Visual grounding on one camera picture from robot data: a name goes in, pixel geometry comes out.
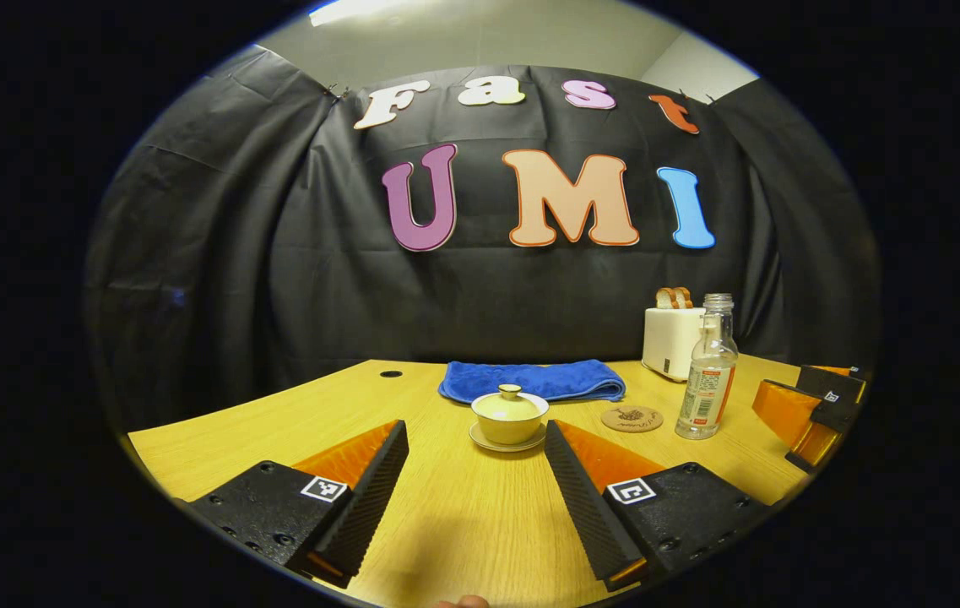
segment saucer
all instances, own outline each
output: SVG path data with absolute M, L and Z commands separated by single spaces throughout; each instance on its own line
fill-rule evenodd
M 533 436 L 529 439 L 523 440 L 520 443 L 495 443 L 491 439 L 488 439 L 483 431 L 480 430 L 480 423 L 472 423 L 472 428 L 469 428 L 469 437 L 472 438 L 473 442 L 476 442 L 477 446 L 481 448 L 486 448 L 491 451 L 496 451 L 496 453 L 519 453 L 519 451 L 527 450 L 529 448 L 536 447 L 544 442 L 546 437 L 546 424 L 540 424 L 540 427 L 537 428 Z

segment white wall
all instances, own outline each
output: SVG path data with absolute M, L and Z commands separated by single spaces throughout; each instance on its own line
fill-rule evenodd
M 711 43 L 683 31 L 641 80 L 671 91 L 681 89 L 692 99 L 710 103 L 707 94 L 718 100 L 757 80 L 757 74 Z

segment table surface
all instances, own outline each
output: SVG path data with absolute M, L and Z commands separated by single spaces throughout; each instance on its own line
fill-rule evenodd
M 660 411 L 661 427 L 611 430 L 599 415 L 616 404 L 604 400 L 554 401 L 545 420 L 564 420 L 664 466 L 699 462 L 765 504 L 804 480 L 784 459 L 788 447 L 751 409 L 763 378 L 793 385 L 796 366 L 740 357 L 718 434 L 693 442 L 674 434 L 684 383 L 666 380 L 640 361 L 608 365 L 626 381 L 618 405 Z M 386 370 L 403 376 L 380 377 Z M 492 453 L 472 443 L 471 409 L 437 393 L 445 370 L 442 363 L 365 361 L 129 438 L 160 487 L 191 501 L 263 459 L 292 465 L 401 419 L 409 428 L 409 459 L 360 574 L 345 593 L 391 607 L 429 607 L 464 594 L 518 607 L 584 605 L 614 595 L 593 577 L 542 445 Z

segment blue towel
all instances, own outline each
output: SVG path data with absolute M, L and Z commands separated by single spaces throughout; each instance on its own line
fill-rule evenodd
M 609 366 L 596 359 L 554 366 L 487 366 L 450 361 L 438 385 L 442 397 L 471 404 L 476 397 L 498 393 L 499 384 L 517 384 L 523 393 L 558 399 L 607 399 L 626 395 L 626 384 Z

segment finger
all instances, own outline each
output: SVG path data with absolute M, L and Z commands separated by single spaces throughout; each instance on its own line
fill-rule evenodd
M 491 604 L 478 595 L 463 595 L 457 600 L 457 608 L 491 608 Z

